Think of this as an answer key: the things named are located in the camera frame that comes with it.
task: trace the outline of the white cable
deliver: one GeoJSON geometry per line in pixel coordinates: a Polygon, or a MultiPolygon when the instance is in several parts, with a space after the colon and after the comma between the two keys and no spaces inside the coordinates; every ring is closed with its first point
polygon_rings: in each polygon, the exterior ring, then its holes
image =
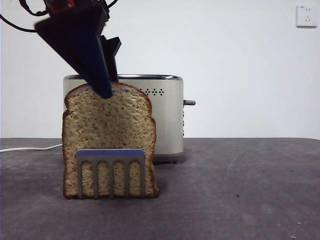
{"type": "Polygon", "coordinates": [[[1,149],[0,153],[12,152],[12,151],[25,151],[25,150],[45,151],[45,150],[59,148],[61,146],[62,144],[48,146],[48,147],[15,147],[15,148],[1,149]]]}

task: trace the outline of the bread crumb texture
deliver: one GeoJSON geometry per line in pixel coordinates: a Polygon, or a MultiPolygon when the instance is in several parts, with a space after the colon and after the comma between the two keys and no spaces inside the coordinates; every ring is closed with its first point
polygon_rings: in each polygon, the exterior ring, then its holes
{"type": "MultiPolygon", "coordinates": [[[[145,154],[145,194],[158,193],[153,157],[156,143],[156,123],[151,117],[149,98],[139,89],[124,83],[112,83],[113,97],[103,99],[88,84],[71,90],[65,97],[67,110],[63,114],[62,147],[64,159],[63,195],[78,195],[76,151],[78,149],[142,149],[145,154]]],[[[108,166],[98,164],[98,187],[101,197],[109,195],[108,166]]],[[[124,196],[124,165],[113,165],[114,194],[124,196]]],[[[130,195],[140,195],[140,167],[130,164],[130,195]]],[[[82,164],[83,195],[94,195],[93,172],[89,162],[82,164]]]]}

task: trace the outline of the toaster base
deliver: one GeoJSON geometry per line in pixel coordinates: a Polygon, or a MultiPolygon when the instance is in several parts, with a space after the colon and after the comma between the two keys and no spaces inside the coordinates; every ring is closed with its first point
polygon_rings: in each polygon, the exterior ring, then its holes
{"type": "Polygon", "coordinates": [[[176,164],[184,152],[174,153],[174,154],[155,154],[153,162],[157,163],[173,163],[176,164]]]}

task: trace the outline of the toaster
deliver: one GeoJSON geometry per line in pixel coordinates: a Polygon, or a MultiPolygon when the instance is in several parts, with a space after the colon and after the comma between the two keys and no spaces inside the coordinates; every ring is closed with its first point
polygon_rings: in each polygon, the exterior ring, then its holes
{"type": "MultiPolygon", "coordinates": [[[[152,104],[152,117],[156,124],[155,162],[176,162],[184,152],[184,107],[195,105],[184,100],[184,82],[174,75],[118,75],[121,83],[143,91],[152,104]]],[[[63,97],[73,88],[86,83],[79,75],[63,79],[63,97]]]]}

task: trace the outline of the wall outlet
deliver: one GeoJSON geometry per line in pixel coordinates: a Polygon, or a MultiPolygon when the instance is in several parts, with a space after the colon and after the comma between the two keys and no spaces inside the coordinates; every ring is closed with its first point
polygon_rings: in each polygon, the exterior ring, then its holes
{"type": "Polygon", "coordinates": [[[309,5],[299,5],[296,7],[296,26],[298,28],[317,27],[317,7],[309,5]]]}

